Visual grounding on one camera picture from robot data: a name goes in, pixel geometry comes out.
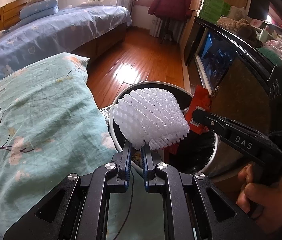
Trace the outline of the person's right hand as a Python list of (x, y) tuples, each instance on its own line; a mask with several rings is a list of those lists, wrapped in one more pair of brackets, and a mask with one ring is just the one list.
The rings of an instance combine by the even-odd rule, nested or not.
[(257, 184), (254, 182), (251, 164), (242, 168), (237, 177), (242, 187), (236, 204), (248, 213), (250, 204), (255, 202), (260, 209), (256, 210), (251, 218), (255, 219), (266, 234), (278, 230), (282, 226), (282, 178), (274, 187)]

